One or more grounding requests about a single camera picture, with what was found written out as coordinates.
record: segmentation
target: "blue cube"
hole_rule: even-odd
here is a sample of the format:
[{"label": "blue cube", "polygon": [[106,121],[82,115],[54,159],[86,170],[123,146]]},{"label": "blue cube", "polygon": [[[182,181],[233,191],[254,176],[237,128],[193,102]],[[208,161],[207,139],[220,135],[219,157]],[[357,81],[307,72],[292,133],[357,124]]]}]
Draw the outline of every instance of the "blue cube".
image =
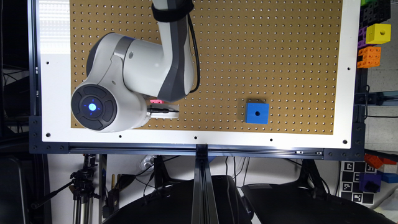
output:
[{"label": "blue cube", "polygon": [[268,103],[246,103],[245,121],[248,124],[268,124]]}]

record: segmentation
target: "blue block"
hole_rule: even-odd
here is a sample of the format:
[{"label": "blue block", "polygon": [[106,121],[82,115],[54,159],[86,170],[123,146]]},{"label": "blue block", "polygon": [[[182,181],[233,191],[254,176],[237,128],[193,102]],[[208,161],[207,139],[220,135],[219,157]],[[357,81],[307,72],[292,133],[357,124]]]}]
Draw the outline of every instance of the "blue block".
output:
[{"label": "blue block", "polygon": [[268,124],[268,103],[246,103],[245,120],[248,124]]},{"label": "blue block", "polygon": [[389,184],[398,183],[398,174],[383,174],[381,180]]}]

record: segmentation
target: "tripod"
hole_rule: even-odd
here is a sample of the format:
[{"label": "tripod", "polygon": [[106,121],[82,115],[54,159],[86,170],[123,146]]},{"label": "tripod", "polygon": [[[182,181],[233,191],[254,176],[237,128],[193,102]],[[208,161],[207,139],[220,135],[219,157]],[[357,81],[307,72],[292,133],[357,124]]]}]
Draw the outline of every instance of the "tripod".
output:
[{"label": "tripod", "polygon": [[91,222],[93,198],[100,198],[98,194],[94,193],[95,188],[93,186],[95,172],[93,167],[96,166],[95,156],[95,154],[85,154],[83,168],[70,175],[71,182],[49,193],[44,198],[33,203],[31,207],[33,209],[39,208],[63,189],[69,187],[74,200],[73,224],[89,224]]}]

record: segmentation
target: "yellow block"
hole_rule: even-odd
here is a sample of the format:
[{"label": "yellow block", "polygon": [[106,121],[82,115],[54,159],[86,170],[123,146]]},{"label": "yellow block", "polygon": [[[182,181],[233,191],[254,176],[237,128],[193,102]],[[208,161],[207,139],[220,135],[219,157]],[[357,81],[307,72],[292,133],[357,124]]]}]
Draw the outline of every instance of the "yellow block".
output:
[{"label": "yellow block", "polygon": [[390,24],[373,24],[366,28],[367,44],[384,44],[391,40]]}]

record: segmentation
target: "purple block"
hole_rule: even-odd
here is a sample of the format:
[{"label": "purple block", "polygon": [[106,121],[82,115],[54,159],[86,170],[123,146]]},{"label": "purple block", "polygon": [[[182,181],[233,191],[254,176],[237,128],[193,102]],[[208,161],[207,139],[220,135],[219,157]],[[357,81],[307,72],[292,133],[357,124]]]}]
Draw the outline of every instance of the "purple block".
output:
[{"label": "purple block", "polygon": [[378,186],[381,186],[381,178],[380,174],[359,174],[359,189],[363,192],[370,192],[369,190],[365,189],[365,186],[368,182],[373,182]]},{"label": "purple block", "polygon": [[365,40],[361,40],[358,42],[358,49],[362,49],[369,46],[375,46],[375,44],[366,44]]},{"label": "purple block", "polygon": [[366,44],[366,28],[368,28],[368,27],[366,26],[366,27],[363,27],[363,28],[359,29],[359,32],[358,32],[358,43],[360,41],[364,40],[364,44]]}]

